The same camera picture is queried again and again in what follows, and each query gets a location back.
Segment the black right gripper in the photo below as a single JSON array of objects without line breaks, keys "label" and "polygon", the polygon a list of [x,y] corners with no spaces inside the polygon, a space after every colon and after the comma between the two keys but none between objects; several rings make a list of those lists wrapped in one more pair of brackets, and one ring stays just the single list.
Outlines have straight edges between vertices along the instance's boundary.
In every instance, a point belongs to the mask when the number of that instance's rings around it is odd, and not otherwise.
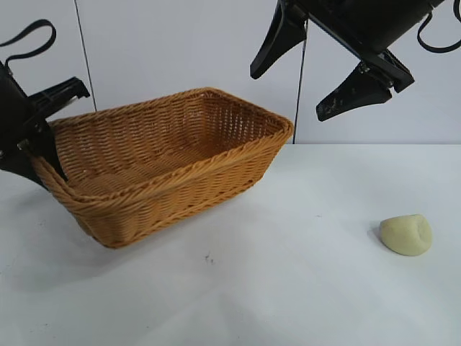
[{"label": "black right gripper", "polygon": [[260,78],[287,51],[306,39],[307,19],[360,60],[316,106],[319,121],[369,105],[386,103],[390,89],[402,91],[414,79],[388,48],[422,21],[441,1],[278,1],[261,47],[250,64]]}]

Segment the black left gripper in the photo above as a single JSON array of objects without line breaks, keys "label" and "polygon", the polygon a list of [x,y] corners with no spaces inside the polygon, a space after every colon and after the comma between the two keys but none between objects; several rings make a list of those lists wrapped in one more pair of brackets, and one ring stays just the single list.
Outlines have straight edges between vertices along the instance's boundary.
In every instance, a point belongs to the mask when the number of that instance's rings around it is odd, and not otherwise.
[{"label": "black left gripper", "polygon": [[46,119],[66,107],[72,99],[89,96],[83,81],[76,77],[28,95],[11,71],[1,65],[1,170],[45,188],[32,166],[32,158],[41,157],[67,181],[54,132]]}]

